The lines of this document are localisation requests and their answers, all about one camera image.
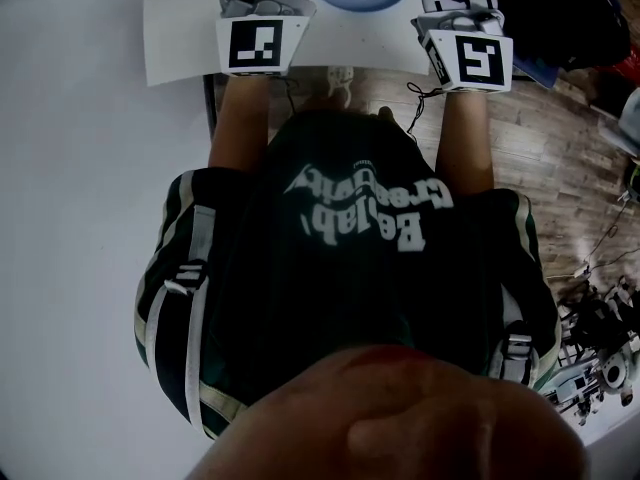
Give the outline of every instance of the skin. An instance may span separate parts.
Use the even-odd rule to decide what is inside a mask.
[[[252,406],[190,480],[586,477],[553,407],[405,347],[339,352]]]
[[[209,166],[259,169],[268,89],[266,78],[229,81]],[[388,108],[378,117],[394,120]],[[486,97],[449,94],[436,173],[455,196],[493,188],[489,137]],[[189,479],[571,480],[586,471],[578,437],[528,388],[376,346],[327,357],[250,407]]]

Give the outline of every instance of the strap buckle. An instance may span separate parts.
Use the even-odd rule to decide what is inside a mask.
[[[189,261],[178,267],[173,279],[167,279],[164,285],[169,293],[193,295],[207,278],[207,263],[203,260]]]
[[[509,328],[513,330],[512,326],[521,332],[509,332]],[[526,332],[526,324],[522,321],[514,322],[509,328],[502,341],[502,367],[499,378],[529,385],[535,352],[533,339],[531,335],[522,332]]]

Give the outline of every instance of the white stripe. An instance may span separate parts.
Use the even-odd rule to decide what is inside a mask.
[[[167,195],[167,199],[164,202],[164,206],[162,207],[162,226],[158,230],[158,239],[156,240],[156,249],[160,247],[162,243],[162,230],[164,229],[164,223],[167,221],[167,207],[169,206],[169,195]]]
[[[529,201],[521,196],[518,192],[516,192],[518,196],[518,211],[516,212],[516,227],[518,228],[518,233],[520,234],[520,245],[525,250],[525,252],[529,255],[529,257],[534,261],[533,255],[531,254],[529,235],[527,234],[527,218],[529,217]]]
[[[136,338],[138,339],[138,341],[140,343],[142,343],[142,345],[145,344],[145,333],[146,333],[146,328],[147,328],[147,324],[146,322],[142,319],[142,317],[140,316],[140,314],[138,313],[138,310],[136,309],[136,314],[134,317],[134,324],[133,324],[135,333],[136,333]]]
[[[193,171],[185,172],[182,175],[182,178],[180,178],[180,187],[178,189],[178,192],[180,193],[180,213],[178,214],[178,217],[167,228],[167,232],[164,234],[164,237],[162,239],[162,247],[160,247],[160,249],[158,249],[158,252],[156,252],[153,255],[153,257],[149,261],[149,264],[147,265],[147,269],[144,271],[144,275],[142,276],[142,279],[140,280],[140,284],[138,285],[138,293],[136,294],[136,308],[140,305],[140,299],[142,298],[142,294],[144,293],[144,290],[145,290],[144,278],[147,275],[147,272],[151,270],[155,262],[158,260],[158,256],[160,255],[162,250],[167,245],[169,245],[171,240],[173,240],[173,237],[176,234],[177,222],[180,220],[180,217],[182,217],[184,213],[193,204],[193,190],[191,186],[192,180],[193,180]],[[165,223],[163,222],[162,226],[160,227],[160,232],[162,232],[162,228],[164,228],[164,224]]]
[[[200,382],[200,400],[231,423],[247,406],[216,388]]]
[[[204,433],[207,434],[214,441],[218,439],[218,436],[215,435],[208,427],[202,427],[204,429]]]
[[[193,214],[193,232],[189,248],[189,261],[208,261],[213,246],[213,229],[216,211],[204,206],[196,206]],[[185,367],[184,389],[189,420],[196,430],[205,434],[200,413],[200,351],[202,345],[202,325],[207,302],[209,278],[207,277],[193,295],[187,342],[187,364]]]
[[[147,352],[147,364],[149,365],[149,371],[156,380],[158,385],[158,370],[156,368],[156,336],[158,334],[158,322],[160,320],[160,310],[164,303],[164,298],[167,295],[166,286],[160,287],[158,293],[153,299],[151,308],[149,309],[149,318],[147,318],[147,327],[144,333],[144,348]]]
[[[200,279],[200,272],[184,272],[176,276],[176,280],[180,281],[197,281]]]

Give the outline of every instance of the black t-shirt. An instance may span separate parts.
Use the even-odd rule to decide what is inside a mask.
[[[504,286],[533,315],[546,373],[557,312],[528,200],[503,190],[454,201],[398,126],[307,112],[276,136],[260,175],[205,169],[174,182],[136,336],[194,423],[188,386],[181,395],[189,371],[200,394],[204,384],[238,407],[366,344],[406,345],[485,375],[504,335]],[[225,410],[206,414],[216,403],[201,404],[213,434],[225,426]]]

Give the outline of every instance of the wooden floor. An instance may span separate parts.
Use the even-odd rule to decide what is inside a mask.
[[[290,73],[296,106],[312,94],[326,91],[324,69],[294,69]],[[425,92],[437,79],[400,72],[356,70],[352,85],[354,110],[377,112],[390,107],[398,123],[408,128],[415,115],[417,97],[407,82]],[[289,117],[284,82],[274,87],[272,133]],[[424,158],[435,165],[444,96],[426,100],[425,111],[414,130]],[[545,275],[559,298],[577,283],[571,275],[622,208],[622,178],[628,159],[600,138],[598,114],[584,105],[547,91],[531,82],[515,82],[506,94],[490,96],[494,169],[499,187],[518,190],[533,203]],[[640,247],[640,208],[629,203],[613,238],[604,240],[590,258],[592,266],[606,263]],[[640,252],[613,265],[597,268],[590,282],[607,290],[621,275],[640,284]]]

